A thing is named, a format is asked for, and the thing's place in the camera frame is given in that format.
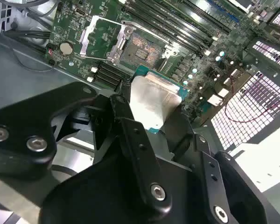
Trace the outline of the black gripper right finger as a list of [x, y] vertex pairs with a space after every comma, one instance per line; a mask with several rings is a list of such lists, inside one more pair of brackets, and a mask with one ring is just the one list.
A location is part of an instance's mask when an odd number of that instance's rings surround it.
[[212, 224], [234, 224], [217, 160], [210, 152], [207, 140], [194, 132], [188, 117], [175, 109], [163, 125], [173, 161], [189, 167], [197, 179], [203, 208]]

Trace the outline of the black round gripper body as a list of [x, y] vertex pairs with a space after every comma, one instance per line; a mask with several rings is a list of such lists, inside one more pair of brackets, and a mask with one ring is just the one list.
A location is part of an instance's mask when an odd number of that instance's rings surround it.
[[[225, 154], [219, 164], [235, 224], [267, 224], [267, 201]], [[155, 158], [138, 158], [135, 172], [121, 153], [59, 184], [44, 200], [41, 224], [211, 224], [192, 170]]]

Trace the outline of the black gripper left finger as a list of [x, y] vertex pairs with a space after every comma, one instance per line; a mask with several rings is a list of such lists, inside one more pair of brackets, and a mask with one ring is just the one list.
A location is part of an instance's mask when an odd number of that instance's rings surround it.
[[99, 162], [121, 153], [138, 173], [143, 170], [138, 158], [154, 162], [147, 134], [134, 120], [128, 101], [117, 94], [98, 95], [74, 82], [0, 109], [0, 174], [19, 179], [45, 175], [56, 142], [70, 134], [70, 115], [82, 108], [90, 116], [96, 142], [106, 150]]

